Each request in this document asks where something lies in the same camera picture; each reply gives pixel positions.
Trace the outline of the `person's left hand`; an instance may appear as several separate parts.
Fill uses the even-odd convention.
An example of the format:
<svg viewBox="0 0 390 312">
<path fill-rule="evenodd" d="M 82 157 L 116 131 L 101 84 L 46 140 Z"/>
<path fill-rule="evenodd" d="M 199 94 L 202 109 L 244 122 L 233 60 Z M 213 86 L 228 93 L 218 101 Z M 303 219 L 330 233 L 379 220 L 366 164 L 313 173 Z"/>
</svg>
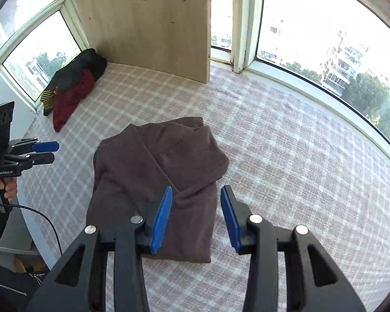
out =
<svg viewBox="0 0 390 312">
<path fill-rule="evenodd" d="M 17 178 L 11 178 L 10 181 L 5 184 L 0 180 L 0 190 L 5 190 L 4 197 L 8 201 L 13 201 L 17 198 Z"/>
</svg>

